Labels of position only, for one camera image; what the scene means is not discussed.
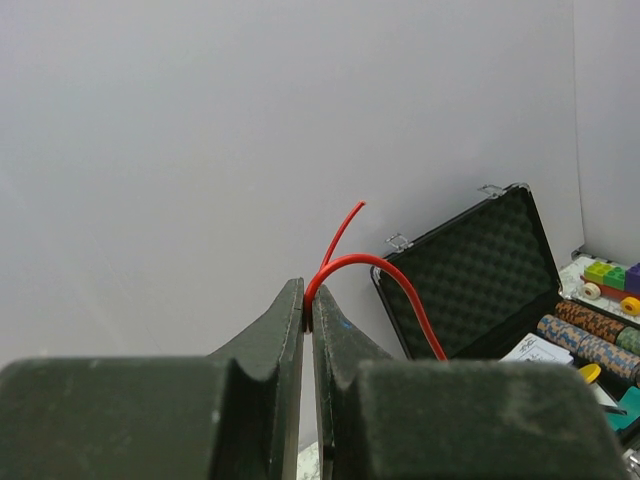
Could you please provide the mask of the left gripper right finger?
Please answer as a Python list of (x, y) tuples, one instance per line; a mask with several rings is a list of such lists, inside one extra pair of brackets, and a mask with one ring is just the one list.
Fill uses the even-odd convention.
[(325, 479), (624, 479), (584, 380), (553, 363), (410, 361), (354, 326), (326, 287), (312, 304)]

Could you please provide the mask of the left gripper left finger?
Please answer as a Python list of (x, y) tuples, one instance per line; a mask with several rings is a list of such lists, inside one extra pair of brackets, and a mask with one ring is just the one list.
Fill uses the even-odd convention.
[(205, 356), (30, 358), (1, 372), (5, 479), (292, 479), (304, 285)]

